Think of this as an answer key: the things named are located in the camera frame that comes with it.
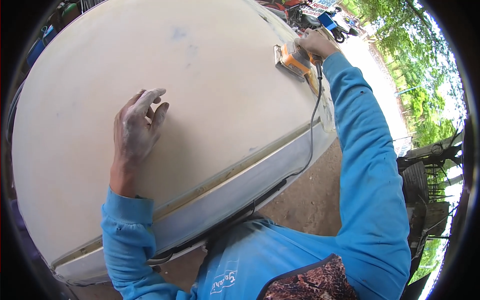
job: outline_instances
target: blue container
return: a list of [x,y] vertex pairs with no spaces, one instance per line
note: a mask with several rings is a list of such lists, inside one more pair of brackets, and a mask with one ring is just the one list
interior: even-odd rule
[[326,12],[319,15],[317,19],[328,30],[332,30],[336,27],[336,23],[332,20],[332,18]]
[[36,59],[40,56],[43,49],[45,49],[45,46],[43,45],[42,40],[38,38],[27,54],[27,63],[30,68],[33,66]]
[[47,30],[43,31],[43,44],[47,46],[56,35],[57,35],[57,31],[53,29],[52,25],[50,25],[50,27]]

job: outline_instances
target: person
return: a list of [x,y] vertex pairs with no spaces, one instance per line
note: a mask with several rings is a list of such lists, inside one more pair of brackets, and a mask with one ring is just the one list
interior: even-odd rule
[[[407,210],[396,155],[372,89],[316,31],[296,42],[324,58],[343,152],[337,236],[248,220],[209,249],[190,293],[146,264],[156,251],[153,200],[135,193],[139,165],[157,142],[166,91],[140,91],[115,118],[115,155],[102,206],[108,274],[124,299],[398,299],[409,277]],[[152,119],[148,122],[145,116]]]

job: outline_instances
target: dirt ground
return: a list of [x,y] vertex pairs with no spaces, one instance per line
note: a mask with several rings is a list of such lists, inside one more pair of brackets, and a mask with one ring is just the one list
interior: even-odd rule
[[[339,213],[340,162],[338,140],[283,193],[264,206],[260,213],[276,223],[317,235],[336,235],[341,227]],[[162,265],[167,282],[189,291],[205,252],[200,248]],[[79,300],[121,300],[111,284],[71,287]]]

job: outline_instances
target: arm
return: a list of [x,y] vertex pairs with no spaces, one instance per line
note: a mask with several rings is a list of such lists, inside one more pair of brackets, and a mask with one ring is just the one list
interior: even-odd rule
[[154,113],[150,105],[160,102],[164,93],[165,89],[142,90],[115,117],[115,155],[101,227],[108,275],[127,300],[188,297],[146,263],[156,251],[151,230],[153,200],[135,196],[134,188],[138,167],[160,137],[168,109],[168,103],[163,103]]
[[316,54],[326,58],[324,73],[330,83],[343,152],[342,228],[336,241],[343,250],[346,272],[357,286],[380,298],[398,299],[409,276],[410,250],[392,137],[361,71],[330,47],[320,45]]

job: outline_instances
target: shirt cuff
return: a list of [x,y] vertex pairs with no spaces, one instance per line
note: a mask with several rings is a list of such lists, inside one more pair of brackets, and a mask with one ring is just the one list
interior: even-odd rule
[[345,69],[352,68],[345,56],[340,52],[330,54],[323,63],[323,72],[328,82]]
[[153,219],[152,199],[123,197],[110,187],[103,209],[112,219],[126,224],[151,224]]

